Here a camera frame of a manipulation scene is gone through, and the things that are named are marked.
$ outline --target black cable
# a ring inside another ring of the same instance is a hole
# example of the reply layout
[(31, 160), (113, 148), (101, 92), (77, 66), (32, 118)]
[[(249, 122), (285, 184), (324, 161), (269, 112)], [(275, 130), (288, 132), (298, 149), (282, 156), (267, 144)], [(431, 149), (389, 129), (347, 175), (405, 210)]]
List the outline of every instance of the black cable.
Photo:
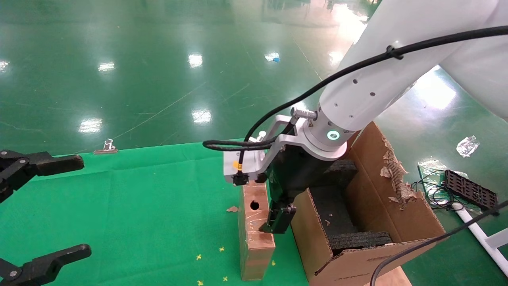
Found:
[(270, 149), (272, 144), (262, 145), (262, 146), (239, 146), (239, 147), (222, 147), (219, 145), (207, 145), (206, 148), (221, 151), (221, 152), (231, 152), (231, 151), (254, 151), (254, 150), (266, 150)]
[[(295, 126), (295, 125), (294, 125), (293, 123), (289, 122), (289, 123), (286, 125), (286, 127), (284, 128), (284, 130), (281, 132), (281, 134), (288, 134), (288, 133), (289, 133), (289, 132), (293, 129), (293, 127), (294, 127), (294, 126)], [(238, 157), (238, 164), (239, 164), (240, 166), (243, 164), (243, 153), (244, 153), (244, 151), (241, 151), (241, 152), (240, 152), (240, 156)], [(239, 174), (239, 175), (241, 175), (241, 174), (242, 174), (242, 171), (241, 171), (241, 170), (238, 170), (238, 174)]]
[[(254, 123), (254, 125), (247, 132), (247, 135), (245, 136), (244, 141), (248, 141), (249, 138), (254, 134), (256, 129), (258, 127), (260, 127), (261, 124), (263, 122), (265, 122), (268, 118), (270, 118), (273, 115), (277, 114), (278, 112), (290, 107), (291, 105), (304, 100), (305, 98), (311, 96), (312, 94), (314, 94), (321, 88), (325, 87), (327, 84), (329, 84), (332, 81), (334, 81), (342, 76), (345, 76), (349, 73), (352, 73), (352, 72), (362, 69), (364, 67), (367, 67), (367, 66), (370, 66), (370, 65), (373, 65), (373, 64), (382, 62), (384, 60), (391, 59), (391, 58), (400, 59), (402, 55), (409, 53), (409, 52), (414, 52), (414, 51), (418, 51), (418, 50), (422, 50), (422, 49), (426, 49), (426, 48), (430, 48), (430, 47), (435, 47), (435, 46), (440, 46), (440, 45), (445, 45), (445, 44), (450, 44), (450, 43), (455, 43), (455, 42), (460, 42), (460, 41), (465, 41), (465, 40), (472, 40), (472, 39), (479, 39), (479, 38), (486, 38), (486, 37), (493, 37), (493, 36), (501, 36), (501, 35), (508, 35), (508, 26), (483, 28), (483, 29), (478, 29), (478, 30), (471, 30), (471, 31), (446, 35), (446, 36), (442, 36), (442, 37), (437, 37), (437, 38), (421, 41), (421, 42), (414, 43), (411, 45), (403, 46), (403, 47), (396, 48), (396, 49), (392, 49), (392, 48), (388, 47), (386, 52), (375, 55), (371, 58), (368, 58), (366, 60), (358, 62), (352, 66), (349, 66), (343, 70), (340, 70), (340, 71), (332, 74), (328, 78), (325, 78), (323, 81), (319, 82), (318, 84), (313, 86), (310, 90), (306, 91), (299, 97), (272, 109), (271, 111), (269, 111), (268, 113), (263, 115), (256, 123)], [(238, 160), (239, 164), (242, 164), (242, 162), (243, 162), (243, 151), (240, 152), (240, 157)]]
[[(287, 134), (292, 128), (294, 124), (288, 123), (281, 134)], [(254, 150), (265, 150), (270, 149), (272, 144), (277, 140), (277, 136), (273, 137), (269, 140), (264, 140), (261, 142), (244, 142), (244, 141), (231, 141), (231, 140), (207, 140), (203, 142), (203, 146), (222, 152), (229, 151), (254, 151)], [(221, 147), (219, 145), (230, 145), (230, 146), (241, 146), (241, 148), (231, 148), (231, 147)]]
[(445, 239), (445, 238), (447, 238), (447, 237), (450, 237), (450, 236), (452, 236), (452, 235), (456, 234), (457, 232), (459, 232), (459, 231), (461, 231), (461, 230), (465, 230), (468, 226), (472, 225), (473, 223), (478, 222), (479, 220), (481, 220), (481, 219), (483, 219), (483, 218), (485, 218), (485, 217), (487, 217), (487, 216), (489, 216), (489, 215), (491, 215), (491, 214), (495, 213), (496, 211), (498, 211), (498, 210), (500, 210), (500, 209), (502, 209), (502, 208), (504, 208), (504, 207), (506, 207), (506, 206), (508, 206), (508, 201), (504, 201), (504, 202), (502, 202), (501, 204), (499, 204), (499, 205), (495, 206), (495, 207), (494, 207), (494, 208), (492, 208), (492, 209), (489, 209), (488, 211), (486, 211), (486, 212), (484, 212), (483, 214), (481, 214), (481, 215), (479, 215), (479, 216), (477, 216), (477, 217), (473, 218), (472, 220), (470, 220), (470, 221), (466, 222), (465, 224), (463, 224), (463, 225), (461, 225), (461, 226), (459, 226), (459, 227), (457, 227), (457, 228), (454, 228), (454, 229), (453, 229), (453, 230), (451, 230), (450, 232), (447, 232), (447, 233), (445, 233), (445, 234), (443, 234), (443, 235), (440, 235), (440, 236), (438, 236), (438, 237), (435, 237), (435, 238), (433, 238), (433, 239), (429, 239), (429, 240), (427, 240), (427, 241), (425, 241), (425, 242), (423, 242), (423, 243), (421, 243), (421, 244), (418, 244), (418, 245), (415, 245), (415, 246), (410, 247), (410, 248), (408, 248), (408, 249), (405, 249), (405, 250), (403, 250), (403, 251), (401, 251), (401, 252), (397, 253), (396, 255), (393, 255), (393, 256), (391, 256), (391, 257), (387, 258), (386, 260), (384, 260), (383, 262), (381, 262), (381, 263), (380, 263), (380, 264), (376, 267), (376, 270), (374, 270), (374, 273), (372, 274), (372, 276), (371, 276), (371, 278), (370, 278), (370, 286), (375, 286), (376, 279), (377, 279), (377, 277), (379, 276), (379, 274), (381, 273), (381, 270), (382, 270), (382, 269), (383, 269), (386, 265), (388, 265), (389, 263), (391, 263), (391, 262), (393, 262), (393, 261), (395, 261), (395, 260), (397, 260), (397, 259), (399, 259), (399, 258), (401, 258), (401, 257), (403, 257), (403, 256), (405, 256), (405, 255), (408, 255), (408, 254), (410, 254), (411, 252), (413, 252), (413, 251), (415, 251), (415, 250), (418, 250), (418, 249), (420, 249), (420, 248), (422, 248), (422, 247), (425, 247), (425, 246), (430, 245), (430, 244), (432, 244), (432, 243), (434, 243), (434, 242), (438, 242), (438, 241), (441, 241), (441, 240), (443, 240), (443, 239)]

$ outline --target white bracket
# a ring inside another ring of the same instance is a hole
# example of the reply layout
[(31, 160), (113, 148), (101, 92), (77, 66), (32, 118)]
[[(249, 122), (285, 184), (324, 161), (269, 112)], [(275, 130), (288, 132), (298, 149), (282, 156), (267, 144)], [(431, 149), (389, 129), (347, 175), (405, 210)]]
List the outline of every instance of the white bracket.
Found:
[[(471, 215), (462, 204), (453, 203), (452, 207), (464, 222), (472, 220)], [(491, 236), (487, 236), (477, 223), (470, 225), (469, 230), (473, 233), (476, 239), (478, 239), (480, 244), (487, 251), (490, 257), (492, 257), (501, 271), (508, 277), (508, 261), (498, 249), (499, 247), (508, 244), (508, 228), (505, 228)]]

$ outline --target small cardboard box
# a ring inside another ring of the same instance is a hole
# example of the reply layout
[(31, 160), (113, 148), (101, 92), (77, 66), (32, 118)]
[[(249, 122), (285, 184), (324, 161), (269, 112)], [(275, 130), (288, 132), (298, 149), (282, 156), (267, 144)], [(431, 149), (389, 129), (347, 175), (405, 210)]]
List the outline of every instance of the small cardboard box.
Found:
[[(402, 181), (405, 171), (375, 123), (364, 129), (346, 158), (358, 169), (344, 193), (351, 219), (360, 231), (388, 232), (394, 243), (333, 256), (310, 192), (305, 191), (295, 199), (297, 212), (291, 225), (310, 286), (363, 286), (386, 258), (444, 234), (423, 194), (412, 192)], [(390, 263), (381, 274), (434, 245)]]
[(259, 229), (270, 213), (266, 185), (250, 181), (240, 191), (238, 231), (240, 235), (240, 272), (242, 280), (263, 279), (272, 259), (273, 234)]

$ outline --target metal bracket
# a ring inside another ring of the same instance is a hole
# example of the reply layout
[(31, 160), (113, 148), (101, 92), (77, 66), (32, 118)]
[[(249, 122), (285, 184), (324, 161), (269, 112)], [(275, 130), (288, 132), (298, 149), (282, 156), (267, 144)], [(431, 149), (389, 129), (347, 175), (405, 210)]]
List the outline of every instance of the metal bracket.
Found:
[(118, 149), (115, 146), (113, 146), (113, 139), (106, 139), (106, 141), (104, 141), (104, 147), (102, 148), (102, 150), (95, 150), (93, 153), (95, 155), (115, 154), (118, 153)]
[(21, 275), (21, 268), (0, 258), (0, 277), (12, 281)]

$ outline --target green cloth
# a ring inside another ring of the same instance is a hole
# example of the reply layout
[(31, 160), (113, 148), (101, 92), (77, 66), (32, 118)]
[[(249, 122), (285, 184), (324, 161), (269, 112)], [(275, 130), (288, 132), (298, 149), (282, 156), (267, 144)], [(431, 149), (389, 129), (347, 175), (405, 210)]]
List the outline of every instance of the green cloth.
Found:
[(220, 152), (183, 144), (83, 159), (85, 169), (36, 177), (0, 205), (1, 258), (21, 266), (89, 244), (92, 256), (63, 267), (55, 286), (308, 285), (291, 230), (275, 235), (264, 280), (241, 281), (237, 213), (226, 212), (239, 187), (224, 181)]

